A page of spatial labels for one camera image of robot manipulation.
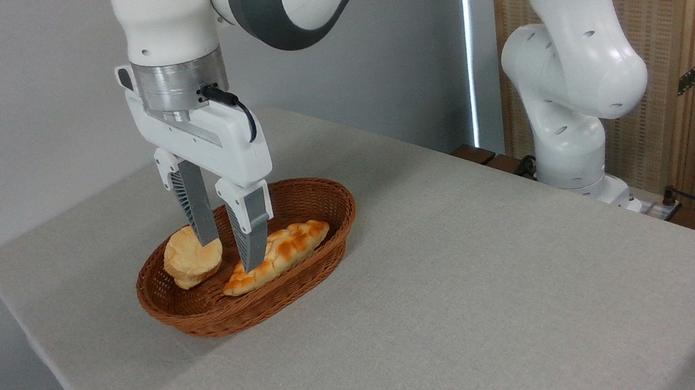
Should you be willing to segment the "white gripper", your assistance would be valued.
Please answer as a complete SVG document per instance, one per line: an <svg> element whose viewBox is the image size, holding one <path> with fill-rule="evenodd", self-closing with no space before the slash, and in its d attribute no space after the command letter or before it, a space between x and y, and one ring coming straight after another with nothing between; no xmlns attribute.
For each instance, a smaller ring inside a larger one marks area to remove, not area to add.
<svg viewBox="0 0 695 390"><path fill-rule="evenodd" d="M154 146L161 181L174 193L202 246L219 238L200 167L218 175L215 189L226 205L246 272L263 263L268 222L274 216L267 182L272 162L261 127L251 137L249 117L215 101L192 109L187 121L145 108L130 65L115 69L117 82L130 82L125 98L138 130Z"/></svg>

